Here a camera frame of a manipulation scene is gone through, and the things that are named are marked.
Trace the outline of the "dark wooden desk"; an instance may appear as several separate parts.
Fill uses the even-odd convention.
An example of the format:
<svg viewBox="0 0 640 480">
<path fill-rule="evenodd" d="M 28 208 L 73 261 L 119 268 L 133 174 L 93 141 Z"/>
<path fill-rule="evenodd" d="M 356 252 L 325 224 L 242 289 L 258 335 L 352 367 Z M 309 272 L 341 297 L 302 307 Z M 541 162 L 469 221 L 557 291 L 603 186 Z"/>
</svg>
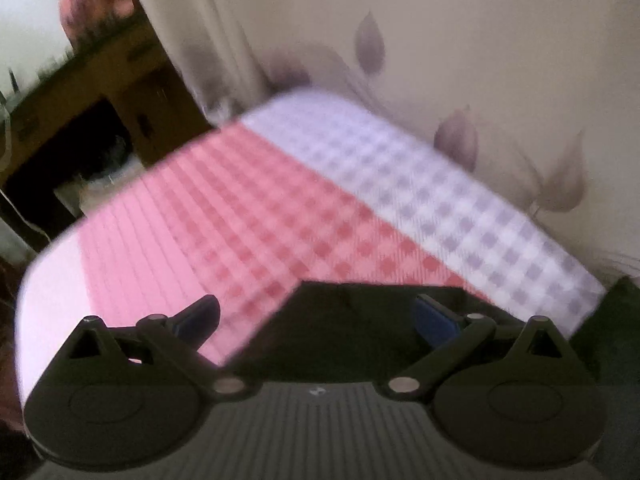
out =
<svg viewBox="0 0 640 480">
<path fill-rule="evenodd" d="M 76 217 L 56 196 L 137 156 L 152 166 L 209 130 L 138 13 L 1 107 L 1 218 L 39 252 Z"/>
</svg>

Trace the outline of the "pink lilac checked bed sheet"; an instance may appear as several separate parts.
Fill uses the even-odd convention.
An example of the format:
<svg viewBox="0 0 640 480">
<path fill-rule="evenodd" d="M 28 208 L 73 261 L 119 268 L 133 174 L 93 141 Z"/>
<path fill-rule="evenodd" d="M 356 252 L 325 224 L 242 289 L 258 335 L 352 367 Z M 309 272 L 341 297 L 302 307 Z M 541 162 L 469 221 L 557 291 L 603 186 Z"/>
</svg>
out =
<svg viewBox="0 0 640 480">
<path fill-rule="evenodd" d="M 204 295 L 227 359 L 303 281 L 462 287 L 564 335 L 600 282 L 526 214 L 363 107 L 297 90 L 204 134 L 59 236 L 17 303 L 27 398 L 77 323 L 129 326 Z"/>
</svg>

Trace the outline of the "beige leaf print curtain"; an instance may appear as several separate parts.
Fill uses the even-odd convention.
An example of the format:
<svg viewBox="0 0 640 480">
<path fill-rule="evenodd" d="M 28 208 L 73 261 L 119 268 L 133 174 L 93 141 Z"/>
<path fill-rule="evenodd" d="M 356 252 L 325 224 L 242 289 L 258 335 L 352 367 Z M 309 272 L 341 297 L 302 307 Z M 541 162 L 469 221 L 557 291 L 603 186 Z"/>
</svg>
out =
<svg viewBox="0 0 640 480">
<path fill-rule="evenodd" d="M 314 87 L 639 274 L 639 0 L 140 0 L 206 116 Z"/>
</svg>

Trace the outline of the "black garment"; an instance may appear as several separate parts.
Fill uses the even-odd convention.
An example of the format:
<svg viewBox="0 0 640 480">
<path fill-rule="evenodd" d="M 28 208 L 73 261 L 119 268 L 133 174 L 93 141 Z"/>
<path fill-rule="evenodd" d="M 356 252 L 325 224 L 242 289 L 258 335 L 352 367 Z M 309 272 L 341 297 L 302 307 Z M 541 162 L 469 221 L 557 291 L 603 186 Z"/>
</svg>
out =
<svg viewBox="0 0 640 480">
<path fill-rule="evenodd" d="M 390 378 L 432 351 L 412 325 L 422 286 L 303 282 L 224 361 L 241 377 L 282 382 Z M 621 278 L 570 345 L 600 385 L 639 383 L 639 289 Z"/>
</svg>

